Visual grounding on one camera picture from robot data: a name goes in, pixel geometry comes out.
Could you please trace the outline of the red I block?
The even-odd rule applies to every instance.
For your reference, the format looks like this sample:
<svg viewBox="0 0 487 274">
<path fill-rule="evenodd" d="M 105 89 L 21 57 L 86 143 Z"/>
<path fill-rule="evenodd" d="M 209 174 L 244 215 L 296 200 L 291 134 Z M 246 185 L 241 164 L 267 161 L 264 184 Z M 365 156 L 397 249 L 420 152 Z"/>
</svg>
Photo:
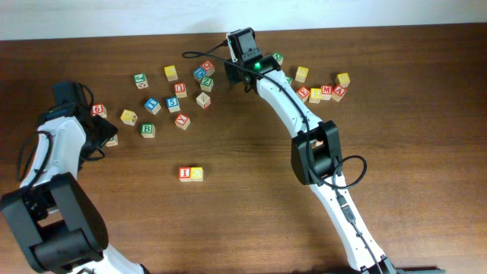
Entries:
<svg viewBox="0 0 487 274">
<path fill-rule="evenodd" d="M 178 177 L 181 182 L 191 181 L 191 168 L 190 167 L 180 167 L 178 172 Z"/>
</svg>

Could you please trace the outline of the yellow C block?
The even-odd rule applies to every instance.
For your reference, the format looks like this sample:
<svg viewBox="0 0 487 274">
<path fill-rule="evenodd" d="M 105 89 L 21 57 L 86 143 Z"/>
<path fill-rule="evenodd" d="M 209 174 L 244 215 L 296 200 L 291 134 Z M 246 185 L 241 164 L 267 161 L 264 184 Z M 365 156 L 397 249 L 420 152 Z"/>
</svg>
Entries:
<svg viewBox="0 0 487 274">
<path fill-rule="evenodd" d="M 190 168 L 190 179 L 193 182 L 200 182 L 204 180 L 204 171 L 202 167 Z"/>
</svg>

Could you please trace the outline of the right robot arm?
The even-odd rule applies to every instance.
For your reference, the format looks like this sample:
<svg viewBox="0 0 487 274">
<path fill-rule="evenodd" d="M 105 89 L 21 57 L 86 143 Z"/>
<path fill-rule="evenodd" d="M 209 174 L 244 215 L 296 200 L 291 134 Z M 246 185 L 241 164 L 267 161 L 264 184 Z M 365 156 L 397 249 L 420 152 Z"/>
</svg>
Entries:
<svg viewBox="0 0 487 274">
<path fill-rule="evenodd" d="M 359 273 L 397 270 L 371 236 L 342 173 L 339 131 L 333 121 L 313 114 L 289 84 L 279 63 L 264 56 L 252 28 L 227 33 L 231 57 L 225 70 L 231 83 L 242 82 L 278 114 L 291 135 L 291 166 L 298 180 L 323 204 L 345 248 L 350 267 Z"/>
</svg>

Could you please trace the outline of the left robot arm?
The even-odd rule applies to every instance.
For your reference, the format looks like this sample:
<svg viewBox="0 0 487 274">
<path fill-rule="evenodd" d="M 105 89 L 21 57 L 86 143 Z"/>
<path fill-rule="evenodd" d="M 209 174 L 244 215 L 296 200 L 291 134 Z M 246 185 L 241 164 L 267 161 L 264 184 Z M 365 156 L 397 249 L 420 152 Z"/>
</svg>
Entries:
<svg viewBox="0 0 487 274">
<path fill-rule="evenodd" d="M 53 95 L 54 106 L 26 140 L 38 143 L 17 169 L 19 189 L 1 198 L 24 257 L 38 273 L 148 273 L 109 243 L 101 214 L 77 181 L 83 163 L 104 158 L 102 148 L 118 129 L 92 115 L 94 95 L 86 85 L 64 81 Z"/>
</svg>

